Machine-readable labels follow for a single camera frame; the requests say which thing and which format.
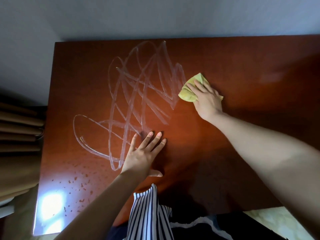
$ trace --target brown curtain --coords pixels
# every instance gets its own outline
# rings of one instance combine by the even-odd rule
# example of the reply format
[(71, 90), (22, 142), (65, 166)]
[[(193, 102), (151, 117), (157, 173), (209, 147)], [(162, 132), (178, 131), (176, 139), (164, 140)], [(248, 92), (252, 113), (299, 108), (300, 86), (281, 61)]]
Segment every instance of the brown curtain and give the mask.
[(0, 201), (38, 184), (44, 124), (38, 112), (0, 102)]

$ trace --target brown tabletop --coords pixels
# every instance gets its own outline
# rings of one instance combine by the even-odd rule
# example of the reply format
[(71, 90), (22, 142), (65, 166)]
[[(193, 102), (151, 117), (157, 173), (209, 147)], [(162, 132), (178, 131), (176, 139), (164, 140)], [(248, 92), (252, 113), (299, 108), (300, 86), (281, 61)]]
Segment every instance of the brown tabletop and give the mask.
[(120, 173), (113, 169), (134, 133), (149, 130), (168, 139), (153, 164), (164, 176), (147, 178), (138, 192), (155, 183), (159, 203), (193, 202), (206, 214), (280, 206), (177, 94), (201, 72), (226, 113), (320, 149), (319, 53), (316, 35), (56, 43), (34, 234), (63, 230)]

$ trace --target person's left hand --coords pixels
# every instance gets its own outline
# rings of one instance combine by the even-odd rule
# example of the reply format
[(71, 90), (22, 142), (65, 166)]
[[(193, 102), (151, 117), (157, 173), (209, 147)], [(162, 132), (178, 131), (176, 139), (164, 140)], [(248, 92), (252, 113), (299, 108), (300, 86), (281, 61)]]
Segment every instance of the person's left hand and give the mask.
[(162, 142), (155, 149), (153, 149), (160, 140), (162, 133), (159, 132), (153, 141), (149, 143), (152, 135), (153, 132), (150, 132), (136, 150), (135, 144), (138, 134), (133, 136), (121, 174), (130, 173), (134, 175), (134, 177), (136, 177), (140, 182), (144, 181), (147, 176), (162, 177), (162, 173), (160, 171), (150, 169), (150, 166), (154, 158), (165, 146), (166, 139), (163, 139)]

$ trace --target smear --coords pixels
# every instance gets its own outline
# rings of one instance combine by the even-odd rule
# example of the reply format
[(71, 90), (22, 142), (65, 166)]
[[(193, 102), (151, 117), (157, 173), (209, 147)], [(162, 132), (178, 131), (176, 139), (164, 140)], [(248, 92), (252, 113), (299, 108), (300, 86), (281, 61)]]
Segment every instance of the smear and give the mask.
[[(139, 59), (139, 50), (145, 46), (146, 44), (151, 44), (151, 47), (154, 50), (154, 54), (150, 56), (149, 60), (146, 62), (145, 66), (142, 66), (142, 63)], [(127, 63), (130, 57), (135, 56), (138, 68), (140, 70), (139, 76), (134, 76), (130, 74), (127, 69)], [(121, 67), (117, 67), (116, 70), (118, 72), (118, 76), (114, 77), (110, 75), (110, 69), (113, 67), (114, 62), (118, 60), (121, 63)], [(150, 80), (151, 74), (157, 71), (160, 79), (160, 84), (162, 89), (156, 88), (152, 81)], [(122, 167), (125, 161), (125, 152), (126, 152), (126, 145), (130, 145), (130, 141), (128, 140), (128, 134), (130, 131), (134, 133), (140, 134), (140, 132), (149, 132), (151, 129), (147, 125), (147, 118), (146, 118), (146, 108), (149, 107), (155, 116), (160, 120), (160, 122), (164, 125), (168, 125), (168, 121), (170, 120), (171, 115), (165, 113), (159, 106), (157, 106), (154, 101), (151, 101), (148, 98), (148, 89), (152, 89), (156, 92), (160, 98), (166, 101), (171, 109), (173, 110), (178, 102), (178, 93), (182, 88), (182, 85), (186, 83), (186, 78), (184, 75), (183, 68), (180, 64), (173, 65), (170, 57), (167, 52), (166, 42), (163, 41), (158, 47), (150, 41), (144, 41), (134, 47), (129, 55), (122, 60), (120, 57), (115, 57), (108, 68), (107, 74), (108, 80), (108, 88), (109, 93), (112, 97), (112, 102), (110, 104), (110, 116), (109, 119), (97, 122), (92, 118), (89, 118), (85, 115), (78, 114), (74, 116), (73, 119), (73, 131), (74, 135), (78, 141), (78, 143), (86, 149), (88, 152), (97, 155), (99, 157), (105, 158), (110, 161), (111, 168), (113, 170), (118, 170)], [(116, 81), (115, 88), (111, 88), (111, 81)], [(121, 104), (117, 104), (117, 96), (118, 92), (122, 91), (125, 97), (125, 101), (127, 103), (127, 111), (121, 110)], [(137, 109), (134, 106), (135, 99), (140, 97), (141, 102), (141, 109)], [(114, 119), (114, 111), (117, 110), (121, 117), (124, 119), (124, 122), (120, 122)], [(130, 123), (131, 117), (134, 116), (138, 121), (139, 125), (132, 125)], [(84, 137), (82, 135), (78, 135), (76, 133), (75, 128), (75, 119), (77, 117), (85, 117), (90, 121), (94, 122), (96, 125), (102, 127), (108, 132), (108, 151), (109, 154), (101, 153), (92, 147), (90, 147)], [(123, 134), (119, 135), (112, 131), (112, 128), (122, 128)], [(122, 140), (122, 147), (120, 151), (120, 157), (114, 157), (111, 153), (112, 148), (112, 139), (111, 136), (116, 136), (120, 140)]]

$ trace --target gray wall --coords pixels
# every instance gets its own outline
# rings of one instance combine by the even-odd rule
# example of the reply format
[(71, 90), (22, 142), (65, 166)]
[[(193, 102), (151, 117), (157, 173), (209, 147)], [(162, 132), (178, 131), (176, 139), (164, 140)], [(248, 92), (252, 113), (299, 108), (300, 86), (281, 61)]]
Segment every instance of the gray wall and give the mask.
[(320, 33), (320, 0), (0, 0), (0, 93), (46, 105), (54, 42)]

